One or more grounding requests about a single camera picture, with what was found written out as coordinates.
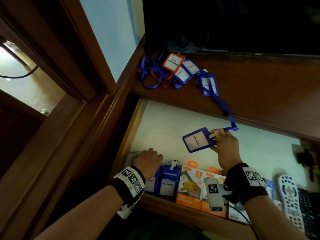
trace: left hand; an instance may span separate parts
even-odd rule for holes
[[[143,174],[145,180],[149,180],[153,178],[162,164],[163,156],[161,154],[158,155],[153,148],[150,148],[148,151],[142,151],[136,163],[134,164]]]

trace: open drawer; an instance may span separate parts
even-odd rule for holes
[[[182,164],[187,164],[192,160],[198,163],[200,169],[205,170],[209,166],[219,168],[216,153],[210,149],[189,153],[182,137],[202,127],[222,128],[227,127],[228,123],[227,120],[141,98],[132,115],[107,182],[124,168],[130,151],[142,151],[150,147],[163,154],[164,162],[178,159]],[[239,140],[242,159],[259,173],[261,172],[262,177],[274,180],[274,175],[289,173],[301,188],[318,191],[318,184],[308,180],[303,167],[298,165],[294,158],[292,145],[299,148],[298,139],[242,124],[238,124],[238,127],[239,131],[234,135]],[[255,239],[248,225],[146,193],[141,198],[140,208],[227,238]]]

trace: television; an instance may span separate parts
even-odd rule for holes
[[[147,50],[320,56],[320,0],[143,0]]]

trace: wrist strap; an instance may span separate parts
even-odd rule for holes
[[[110,185],[118,191],[124,204],[131,206],[142,195],[146,180],[137,167],[127,167],[113,178]]]
[[[246,163],[239,163],[229,169],[224,183],[232,190],[232,195],[225,197],[231,203],[238,201],[242,205],[257,196],[267,196],[266,183],[260,174]]]

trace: black cable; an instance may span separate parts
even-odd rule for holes
[[[32,73],[34,73],[36,69],[38,69],[37,65],[35,66],[35,68],[32,69],[31,72],[28,72],[27,74],[25,74],[23,76],[2,76],[2,75],[0,75],[0,77],[11,78],[11,79],[24,78],[24,77],[30,76]]]
[[[256,234],[256,232],[255,232],[255,230],[254,230],[254,228],[252,227],[252,225],[251,225],[251,223],[249,222],[249,220],[245,217],[245,215],[242,214],[242,212],[239,211],[237,208],[235,208],[235,207],[233,207],[233,206],[230,206],[229,204],[224,204],[224,205],[225,205],[225,206],[229,206],[229,207],[231,207],[232,209],[234,209],[234,210],[236,210],[237,212],[239,212],[239,213],[245,218],[245,220],[248,222],[248,224],[249,224],[249,226],[251,227],[254,235],[255,235],[256,238],[259,240],[259,238],[258,238],[258,236],[257,236],[257,234]]]

